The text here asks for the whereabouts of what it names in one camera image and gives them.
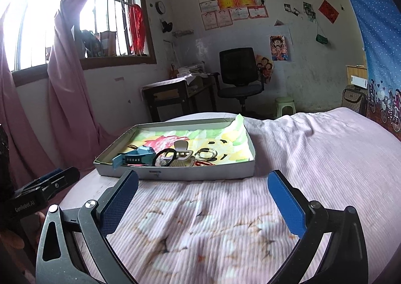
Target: black hair tie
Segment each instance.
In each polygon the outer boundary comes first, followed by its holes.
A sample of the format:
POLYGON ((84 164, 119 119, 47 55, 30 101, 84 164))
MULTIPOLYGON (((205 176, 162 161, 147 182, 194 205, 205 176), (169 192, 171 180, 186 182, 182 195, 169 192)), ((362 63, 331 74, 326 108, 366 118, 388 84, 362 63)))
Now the black hair tie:
POLYGON ((162 154, 165 154, 165 153, 173 153, 174 155, 173 155, 172 159, 169 160, 168 163, 167 163, 166 165, 163 165, 163 167, 170 166, 170 164, 171 164, 174 160, 177 159, 177 150, 175 150, 175 149, 173 149, 173 148, 166 148, 166 149, 163 149, 163 150, 161 150, 160 152, 158 152, 158 153, 156 154, 156 156, 155 156, 154 159, 153 159, 152 166, 156 166, 156 160, 159 158, 159 156, 161 156, 162 154))

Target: ring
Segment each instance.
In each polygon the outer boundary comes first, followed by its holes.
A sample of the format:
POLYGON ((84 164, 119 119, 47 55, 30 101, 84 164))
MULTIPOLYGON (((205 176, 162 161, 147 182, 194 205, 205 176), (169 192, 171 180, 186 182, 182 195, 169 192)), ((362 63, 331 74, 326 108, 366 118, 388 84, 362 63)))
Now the ring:
POLYGON ((166 149, 163 149, 163 150, 161 150, 160 152, 158 152, 158 153, 156 154, 156 156, 155 156, 154 159, 153 159, 152 166, 156 166, 156 160, 157 160, 157 158, 159 158, 159 156, 161 156, 161 155, 164 154, 164 153, 173 153, 174 155, 173 155, 172 159, 169 160, 169 161, 167 162, 166 165, 163 165, 163 167, 170 166, 170 164, 171 164, 174 160, 177 159, 177 150, 175 150, 175 149, 173 149, 173 148, 166 148, 166 149))
POLYGON ((195 156, 195 159, 197 161, 210 162, 211 160, 213 160, 217 156, 217 151, 215 149, 213 149, 213 148, 201 148, 195 153, 194 156, 195 156), (202 157, 201 153, 212 153, 213 156, 206 158, 206 157, 202 157))

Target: window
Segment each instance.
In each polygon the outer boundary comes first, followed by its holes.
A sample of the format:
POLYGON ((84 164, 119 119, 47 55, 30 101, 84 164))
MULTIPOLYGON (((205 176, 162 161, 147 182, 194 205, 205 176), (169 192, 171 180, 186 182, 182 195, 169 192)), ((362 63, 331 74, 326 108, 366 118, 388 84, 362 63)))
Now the window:
MULTIPOLYGON (((5 47, 9 68, 23 70, 46 65, 54 39, 54 16, 61 0, 13 0, 5 16, 5 47)), ((85 40, 91 33, 102 42, 100 52, 93 54, 87 41, 82 46, 84 69, 111 65, 155 63, 154 50, 145 0, 88 0, 81 11, 77 37, 85 40), (129 9, 143 7, 146 40, 143 52, 132 49, 129 9)))

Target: green bag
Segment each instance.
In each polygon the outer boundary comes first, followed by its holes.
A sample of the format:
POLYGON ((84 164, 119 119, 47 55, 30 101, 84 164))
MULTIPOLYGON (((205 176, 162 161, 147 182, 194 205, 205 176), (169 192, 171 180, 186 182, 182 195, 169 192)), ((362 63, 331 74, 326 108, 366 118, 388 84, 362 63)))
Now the green bag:
POLYGON ((328 44, 328 39, 319 34, 316 36, 316 41, 320 44, 324 44, 324 45, 328 44))

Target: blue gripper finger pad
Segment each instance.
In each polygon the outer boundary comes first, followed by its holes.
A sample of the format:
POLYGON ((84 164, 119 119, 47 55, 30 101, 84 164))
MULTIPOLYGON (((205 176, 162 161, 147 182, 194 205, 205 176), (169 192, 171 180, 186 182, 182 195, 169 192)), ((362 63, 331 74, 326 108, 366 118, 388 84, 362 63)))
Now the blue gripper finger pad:
POLYGON ((267 177, 267 188, 289 231, 302 238, 306 231, 305 212, 275 171, 270 172, 267 177))
POLYGON ((104 237, 116 231, 118 224, 138 190, 138 186, 138 175, 132 171, 119 190, 109 200, 109 203, 100 215, 99 230, 104 237))

